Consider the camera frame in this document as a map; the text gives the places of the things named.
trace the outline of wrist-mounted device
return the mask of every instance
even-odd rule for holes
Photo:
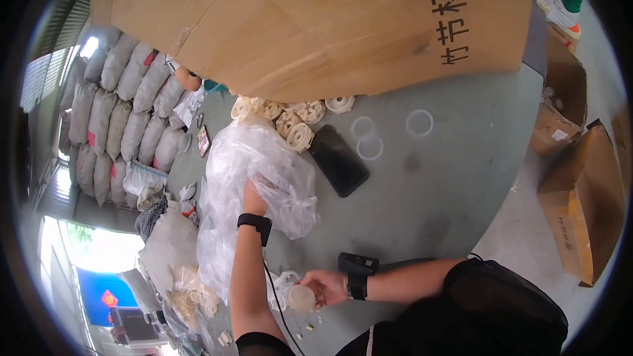
[[[273,222],[269,218],[258,216],[256,214],[242,213],[237,219],[237,228],[240,225],[252,225],[257,232],[261,234],[261,247],[265,247],[268,243],[268,235],[270,235],[270,229],[273,226]]]
[[[347,295],[355,300],[367,297],[367,277],[376,275],[380,261],[351,253],[339,254],[339,272],[347,273]]]

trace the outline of black mesh shirt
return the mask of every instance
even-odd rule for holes
[[[393,322],[380,322],[338,356],[357,355],[559,355],[567,320],[550,297],[494,261],[455,265],[442,293],[410,305]],[[270,335],[237,340],[242,356],[294,353]]]

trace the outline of plastic ring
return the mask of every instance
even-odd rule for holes
[[[367,134],[376,133],[376,124],[374,123],[374,120],[370,119],[366,115],[362,115],[359,118],[355,119],[354,122],[352,123],[351,132],[352,132],[352,136],[354,137],[354,139],[359,139],[361,136],[364,136],[364,135],[358,136],[356,134],[356,131],[355,131],[356,126],[358,125],[358,123],[360,123],[362,121],[369,121],[369,123],[372,125],[372,130],[370,130]]]
[[[366,157],[365,155],[363,155],[360,152],[360,145],[363,142],[366,142],[366,141],[368,141],[371,138],[378,138],[378,142],[380,143],[380,150],[378,151],[378,154],[374,155],[373,157]],[[378,158],[380,158],[380,156],[382,155],[382,149],[384,148],[384,146],[385,146],[385,144],[383,143],[382,138],[379,137],[377,134],[375,134],[375,133],[366,133],[363,136],[361,136],[360,139],[358,139],[358,142],[356,142],[356,153],[363,160],[373,161],[373,160],[377,160]]]
[[[429,129],[426,130],[426,132],[423,133],[417,133],[414,130],[411,129],[410,126],[410,122],[411,119],[413,119],[415,117],[416,114],[418,113],[424,113],[429,117],[429,120],[431,120],[431,125],[429,126]],[[407,117],[407,121],[405,123],[405,130],[407,131],[407,133],[411,136],[415,136],[416,138],[421,138],[423,136],[427,136],[428,134],[431,133],[431,131],[433,130],[433,116],[431,115],[431,113],[429,113],[428,111],[424,110],[423,108],[419,108],[417,110],[414,110],[413,112],[411,112],[411,114],[409,114],[409,116]]]

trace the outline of black wristband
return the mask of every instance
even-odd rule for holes
[[[365,301],[367,297],[367,276],[347,274],[347,295],[355,300]]]
[[[252,225],[255,227],[257,232],[261,234],[261,247],[265,247],[268,243],[268,235],[270,235],[270,229],[273,224],[269,218],[264,218],[263,216],[258,216],[256,214],[250,213],[242,213],[239,218],[237,218],[237,228],[240,225]]]

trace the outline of cardboard box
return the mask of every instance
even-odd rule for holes
[[[615,116],[611,122],[611,127],[613,127],[613,139],[618,150],[624,194],[629,196],[631,189],[631,125],[628,107],[625,107]]]
[[[91,0],[91,14],[95,25],[113,24],[239,94],[294,103],[518,71],[530,4]]]
[[[541,102],[534,123],[530,147],[549,155],[580,136],[587,119],[587,72],[564,44],[549,36],[548,75],[545,86],[554,90],[550,100]],[[563,108],[555,105],[560,99]]]
[[[620,168],[605,127],[596,121],[559,157],[538,191],[563,269],[593,286],[626,217]]]

